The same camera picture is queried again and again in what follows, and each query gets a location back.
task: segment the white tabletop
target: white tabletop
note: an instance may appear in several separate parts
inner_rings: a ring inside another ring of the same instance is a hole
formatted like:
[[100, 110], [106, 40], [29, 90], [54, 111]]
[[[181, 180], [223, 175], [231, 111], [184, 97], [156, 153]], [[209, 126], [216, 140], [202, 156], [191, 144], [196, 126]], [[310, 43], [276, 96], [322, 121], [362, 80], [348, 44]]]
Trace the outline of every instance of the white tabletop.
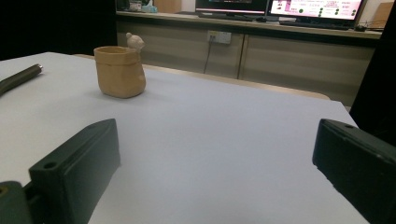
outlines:
[[312, 164], [320, 119], [355, 125], [339, 102], [145, 68], [130, 99], [103, 95], [94, 61], [43, 53], [0, 62], [0, 79], [39, 77], [0, 96], [0, 182], [89, 124], [116, 119], [121, 168], [91, 224], [361, 224]]

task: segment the power outlet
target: power outlet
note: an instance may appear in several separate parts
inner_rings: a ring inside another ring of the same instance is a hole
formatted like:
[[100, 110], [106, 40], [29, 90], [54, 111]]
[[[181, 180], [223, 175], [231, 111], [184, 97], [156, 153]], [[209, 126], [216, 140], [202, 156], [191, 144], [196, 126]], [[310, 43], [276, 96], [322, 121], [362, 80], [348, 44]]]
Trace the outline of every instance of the power outlet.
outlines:
[[208, 31], [207, 41], [212, 41], [214, 43], [220, 43], [220, 44], [230, 44], [231, 33], [221, 32], [221, 31]]

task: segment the small figurine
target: small figurine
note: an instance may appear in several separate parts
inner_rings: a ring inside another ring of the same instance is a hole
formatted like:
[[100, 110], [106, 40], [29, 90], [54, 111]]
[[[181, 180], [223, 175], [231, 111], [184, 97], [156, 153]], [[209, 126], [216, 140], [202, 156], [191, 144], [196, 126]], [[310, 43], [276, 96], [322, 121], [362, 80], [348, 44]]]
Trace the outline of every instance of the small figurine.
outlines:
[[140, 50], [145, 47], [145, 42], [138, 35], [132, 35], [131, 33], [126, 34], [126, 43], [129, 49], [134, 49], [140, 53]]

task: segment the black cable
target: black cable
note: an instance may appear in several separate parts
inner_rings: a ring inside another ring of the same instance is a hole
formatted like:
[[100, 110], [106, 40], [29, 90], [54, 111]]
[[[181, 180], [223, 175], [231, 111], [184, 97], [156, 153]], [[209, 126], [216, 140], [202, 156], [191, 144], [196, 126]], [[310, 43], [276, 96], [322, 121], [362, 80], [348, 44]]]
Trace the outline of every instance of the black cable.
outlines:
[[214, 39], [215, 39], [215, 37], [213, 35], [210, 36], [210, 38], [209, 38], [209, 50], [207, 51], [204, 73], [206, 72], [207, 62], [209, 61], [210, 49], [212, 48], [212, 43], [213, 43]]

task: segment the monitor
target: monitor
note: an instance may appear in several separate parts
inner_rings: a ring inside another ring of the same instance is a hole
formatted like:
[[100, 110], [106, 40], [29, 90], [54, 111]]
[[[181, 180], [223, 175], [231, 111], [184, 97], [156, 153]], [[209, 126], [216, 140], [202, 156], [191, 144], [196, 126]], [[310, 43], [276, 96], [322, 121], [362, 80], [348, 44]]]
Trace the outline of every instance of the monitor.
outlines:
[[352, 28], [364, 0], [269, 0], [267, 15], [294, 18], [297, 22], [330, 23]]
[[262, 17], [265, 15], [267, 0], [195, 0], [195, 12], [198, 16], [223, 15], [224, 19], [247, 18], [246, 16]]

